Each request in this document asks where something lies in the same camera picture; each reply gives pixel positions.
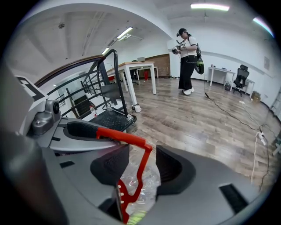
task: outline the white bottle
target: white bottle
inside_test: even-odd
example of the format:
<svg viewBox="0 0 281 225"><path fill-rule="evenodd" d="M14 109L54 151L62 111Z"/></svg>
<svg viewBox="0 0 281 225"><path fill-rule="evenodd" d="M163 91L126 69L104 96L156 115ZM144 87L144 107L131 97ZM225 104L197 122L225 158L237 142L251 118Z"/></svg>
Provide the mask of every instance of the white bottle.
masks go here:
<svg viewBox="0 0 281 225"><path fill-rule="evenodd" d="M94 118L97 117L97 111L90 105L90 111L92 112Z"/></svg>

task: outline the white t-shirt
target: white t-shirt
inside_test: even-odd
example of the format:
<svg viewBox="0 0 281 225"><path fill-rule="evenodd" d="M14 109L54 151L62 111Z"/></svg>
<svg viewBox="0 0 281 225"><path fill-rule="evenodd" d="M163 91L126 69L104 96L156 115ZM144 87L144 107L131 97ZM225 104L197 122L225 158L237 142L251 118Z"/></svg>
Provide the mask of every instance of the white t-shirt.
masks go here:
<svg viewBox="0 0 281 225"><path fill-rule="evenodd" d="M185 47L188 47L188 46L191 46L191 45L197 45L197 41L196 41L195 37L193 37L193 36L189 37L189 41L188 41L188 39L186 39L186 40L184 40L181 43L181 50L180 50L180 57L181 58L186 57L188 55L195 55L195 56L197 56L196 50L188 51L185 48Z"/></svg>

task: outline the table leg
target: table leg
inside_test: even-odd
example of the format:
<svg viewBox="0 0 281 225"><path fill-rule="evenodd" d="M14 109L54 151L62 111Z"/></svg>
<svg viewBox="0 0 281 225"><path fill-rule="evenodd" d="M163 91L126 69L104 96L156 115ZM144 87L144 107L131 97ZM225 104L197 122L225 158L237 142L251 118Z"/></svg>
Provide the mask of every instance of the table leg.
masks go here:
<svg viewBox="0 0 281 225"><path fill-rule="evenodd" d="M247 92L248 92L248 89L249 89L249 84L250 84L250 82L248 82L248 85L247 85L247 89L246 89L246 92L245 92L246 95L247 95Z"/></svg>
<svg viewBox="0 0 281 225"><path fill-rule="evenodd" d="M223 85L225 86L225 82L227 80L227 73L225 73L225 76L224 76L224 81L223 81Z"/></svg>
<svg viewBox="0 0 281 225"><path fill-rule="evenodd" d="M212 74L211 74L211 81L210 81L210 86L212 85L212 82L213 82L213 76L214 76L214 70L212 69Z"/></svg>
<svg viewBox="0 0 281 225"><path fill-rule="evenodd" d="M128 87L129 87L129 91L130 91L130 95L131 95L131 98L132 98L133 105L136 105L137 99L136 99L136 95L135 95L135 90L133 88L133 82L132 82L132 78L130 76L130 69L127 65L125 65L125 73L129 74L129 76L127 76Z"/></svg>
<svg viewBox="0 0 281 225"><path fill-rule="evenodd" d="M233 81L234 81L234 74L232 74L232 80L231 80L231 85L230 85L230 92L232 91L232 86L233 86Z"/></svg>
<svg viewBox="0 0 281 225"><path fill-rule="evenodd" d="M154 66L152 66L152 65L150 66L150 74L151 74L151 80L152 80L152 92L153 92L153 94L156 94Z"/></svg>
<svg viewBox="0 0 281 225"><path fill-rule="evenodd" d="M137 79L140 81L139 71L137 70Z"/></svg>
<svg viewBox="0 0 281 225"><path fill-rule="evenodd" d="M253 94L253 91L254 91L254 85L255 85L255 83L253 83L253 85L252 85L252 90L251 90L251 93L250 93L250 98L252 97L252 94Z"/></svg>
<svg viewBox="0 0 281 225"><path fill-rule="evenodd" d="M125 73L121 72L121 75L122 75L122 79L123 79L123 82L124 82L125 91L128 92L127 83L126 83L126 79L125 79Z"/></svg>

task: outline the power cord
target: power cord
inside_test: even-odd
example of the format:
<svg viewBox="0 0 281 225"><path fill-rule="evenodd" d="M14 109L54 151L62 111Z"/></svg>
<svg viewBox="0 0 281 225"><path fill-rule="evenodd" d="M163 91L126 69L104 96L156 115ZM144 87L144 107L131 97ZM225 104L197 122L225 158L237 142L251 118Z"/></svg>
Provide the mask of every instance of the power cord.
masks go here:
<svg viewBox="0 0 281 225"><path fill-rule="evenodd" d="M274 135L275 138L277 138L277 135L270 129L270 126L269 126L268 124L263 124L262 127L264 127L264 126L268 126L269 131L270 131L271 133L273 133L273 135Z"/></svg>
<svg viewBox="0 0 281 225"><path fill-rule="evenodd" d="M253 182L253 175L254 175L254 171L255 171L255 163L256 163L256 142L258 141L258 138L256 137L256 141L255 141L255 152L254 152L254 165L253 165L253 170L252 170L252 175L251 175L251 183Z"/></svg>
<svg viewBox="0 0 281 225"><path fill-rule="evenodd" d="M256 142L257 142L257 135L258 135L259 133L261 133L261 136L262 136L262 137L265 139L265 141L266 141L266 145L267 145L267 172L266 172L266 174L264 174L264 176L262 177L262 182L261 182L261 185L260 185L260 188L259 188L259 191L260 191L261 188L262 188L262 186L263 186L263 179L264 179L265 176L268 175L268 173L269 173L268 142L267 142L267 139L266 139L266 137L264 136L264 134L263 134L263 132L262 132L262 130L261 130L261 126L259 127L259 129L257 129L257 128L252 128L252 127L250 127L248 124L241 122L238 118L236 118L235 116L231 115L229 112L227 112L226 110L222 109L219 105L217 105L216 102L215 102L213 99L211 99L211 98L208 96L208 94L206 93L205 73L203 73L203 74L204 74L204 93L205 93L206 97L207 97L208 99L210 99L211 101L213 101L216 106L218 106L222 111L226 112L229 116L231 116L232 118L237 119L241 124L244 124L244 125L248 126L248 127L251 128L252 130L259 131L259 132L256 133ZM255 169L255 162L256 162L256 142L255 142L254 166L253 166L253 171L252 171L252 175L251 175L251 182L252 182L252 177L253 177L253 173L254 173L254 169Z"/></svg>
<svg viewBox="0 0 281 225"><path fill-rule="evenodd" d="M239 120L239 119L236 118L235 116L231 115L228 111L222 109L218 104L216 104L215 100L211 99L211 98L208 96L208 94L206 93L206 87L205 87L205 73L203 73L203 74L204 74L204 92L205 92L205 95L206 95L206 97L207 97L208 99L210 99L211 101L213 101L217 107L219 107L222 111L226 112L229 116L231 116L231 117L234 118L234 119L237 119L241 124L244 124L244 125L248 126L248 127L251 128L252 130L262 132L260 129L252 128L252 127L249 126L248 124L243 123L241 120Z"/></svg>
<svg viewBox="0 0 281 225"><path fill-rule="evenodd" d="M263 178L262 178L262 183L260 184L260 188L259 188L259 191L262 189L262 186L263 186L263 179L266 175L268 175L268 172L269 172L269 153L268 153L268 142L267 142L267 173L264 174Z"/></svg>
<svg viewBox="0 0 281 225"><path fill-rule="evenodd" d="M250 115L250 117L249 117L249 119L251 120L251 121L255 121L255 123L259 126L259 129L261 130L261 127L260 127L260 124L258 123L258 121L256 121L256 119L248 112L248 110L245 108L245 103L243 102L243 101L239 101L241 104L242 104L242 106L243 106L243 108L245 109L245 111Z"/></svg>

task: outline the plastic bag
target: plastic bag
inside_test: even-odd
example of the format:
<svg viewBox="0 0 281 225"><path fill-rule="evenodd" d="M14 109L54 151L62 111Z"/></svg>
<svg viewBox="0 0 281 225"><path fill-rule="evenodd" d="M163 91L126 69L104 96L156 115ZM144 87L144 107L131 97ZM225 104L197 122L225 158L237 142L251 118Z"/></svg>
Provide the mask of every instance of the plastic bag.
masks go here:
<svg viewBox="0 0 281 225"><path fill-rule="evenodd" d="M138 186L137 170L143 154L143 149L134 146L134 149L130 151L129 164L121 176L121 180L124 182L130 195L135 193ZM142 180L143 187L137 201L130 203L126 209L126 212L130 215L128 224L138 223L155 203L157 187L160 186L161 182L153 153L151 153L148 159L142 175Z"/></svg>

